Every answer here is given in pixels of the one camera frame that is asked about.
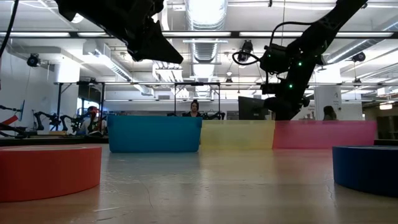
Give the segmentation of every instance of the robotic arm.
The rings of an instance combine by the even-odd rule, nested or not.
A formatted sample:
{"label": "robotic arm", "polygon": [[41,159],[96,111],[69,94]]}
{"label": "robotic arm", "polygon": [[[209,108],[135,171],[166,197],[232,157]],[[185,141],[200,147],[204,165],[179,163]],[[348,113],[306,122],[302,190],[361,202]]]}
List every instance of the robotic arm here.
{"label": "robotic arm", "polygon": [[207,113],[204,113],[201,116],[204,120],[213,120],[213,119],[218,119],[218,120],[224,120],[225,118],[225,113],[223,112],[217,112],[213,115],[208,115]]}
{"label": "robotic arm", "polygon": [[72,21],[77,13],[127,45],[135,61],[181,63],[183,57],[164,38],[152,16],[163,10],[163,0],[55,0],[60,14]]}
{"label": "robotic arm", "polygon": [[310,25],[301,37],[287,47],[273,44],[265,46],[266,52],[260,61],[260,67],[268,74],[288,72],[278,84],[263,84],[263,94],[275,94],[265,100],[264,106],[276,114],[276,120],[290,120],[302,108],[309,105],[309,99],[303,96],[308,87],[316,64],[323,65],[321,54],[329,47],[338,31],[360,10],[368,0],[337,0],[336,6],[327,15],[313,23],[285,22],[286,24]]}
{"label": "robotic arm", "polygon": [[60,124],[60,121],[58,120],[57,114],[50,115],[50,114],[47,114],[47,113],[39,111],[37,113],[34,113],[34,116],[35,116],[36,121],[37,121],[37,130],[38,131],[43,131],[44,130],[44,126],[43,126],[42,120],[40,118],[42,115],[44,115],[44,116],[48,117],[48,119],[50,119],[50,125],[57,126],[57,125]]}
{"label": "robotic arm", "polygon": [[67,124],[65,123],[65,118],[68,118],[71,121],[73,132],[77,132],[77,131],[79,131],[80,126],[84,121],[84,118],[87,117],[89,114],[90,113],[87,112],[83,116],[77,116],[76,118],[72,118],[71,116],[68,116],[68,115],[61,116],[60,120],[61,120],[62,126],[63,126],[62,131],[68,131]]}

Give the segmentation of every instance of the yellow wall panel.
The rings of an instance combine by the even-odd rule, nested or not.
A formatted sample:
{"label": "yellow wall panel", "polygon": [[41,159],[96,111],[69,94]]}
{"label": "yellow wall panel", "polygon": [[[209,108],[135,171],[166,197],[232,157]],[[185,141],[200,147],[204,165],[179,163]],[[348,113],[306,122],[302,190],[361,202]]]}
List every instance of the yellow wall panel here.
{"label": "yellow wall panel", "polygon": [[275,121],[203,121],[201,150],[272,149]]}

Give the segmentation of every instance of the pink wall panel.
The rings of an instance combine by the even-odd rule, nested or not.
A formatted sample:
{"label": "pink wall panel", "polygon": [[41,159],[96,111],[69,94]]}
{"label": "pink wall panel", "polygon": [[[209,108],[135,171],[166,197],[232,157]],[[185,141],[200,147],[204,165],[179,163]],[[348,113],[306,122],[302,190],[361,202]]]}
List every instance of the pink wall panel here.
{"label": "pink wall panel", "polygon": [[277,121],[274,149],[330,149],[374,144],[375,121]]}

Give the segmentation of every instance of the seated person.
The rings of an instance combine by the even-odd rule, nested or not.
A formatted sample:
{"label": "seated person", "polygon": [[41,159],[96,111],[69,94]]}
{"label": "seated person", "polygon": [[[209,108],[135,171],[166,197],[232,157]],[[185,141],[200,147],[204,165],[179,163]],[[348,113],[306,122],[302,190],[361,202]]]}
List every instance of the seated person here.
{"label": "seated person", "polygon": [[332,106],[326,106],[323,108],[324,121],[337,121],[337,114]]}
{"label": "seated person", "polygon": [[105,120],[102,120],[101,130],[100,130],[100,122],[98,121],[97,118],[98,108],[95,106],[91,106],[88,108],[88,112],[90,114],[90,118],[84,120],[84,122],[81,124],[78,134],[87,135],[93,132],[100,132],[101,134],[104,134],[107,124]]}
{"label": "seated person", "polygon": [[201,114],[198,112],[198,110],[199,110],[198,100],[193,100],[193,102],[191,103],[191,112],[184,113],[182,114],[182,116],[193,117],[193,118],[201,117]]}

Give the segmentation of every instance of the woman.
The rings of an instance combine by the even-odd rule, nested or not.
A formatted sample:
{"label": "woman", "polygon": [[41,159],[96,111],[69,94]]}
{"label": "woman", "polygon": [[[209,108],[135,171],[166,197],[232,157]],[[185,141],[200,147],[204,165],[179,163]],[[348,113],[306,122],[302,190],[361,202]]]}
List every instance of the woman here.
{"label": "woman", "polygon": [[325,114],[323,117],[324,121],[337,121],[337,115],[332,106],[324,107],[323,114]]}
{"label": "woman", "polygon": [[193,118],[201,117],[201,114],[198,112],[199,110],[199,103],[197,100],[193,100],[191,103],[191,112],[183,114],[183,116],[189,116]]}

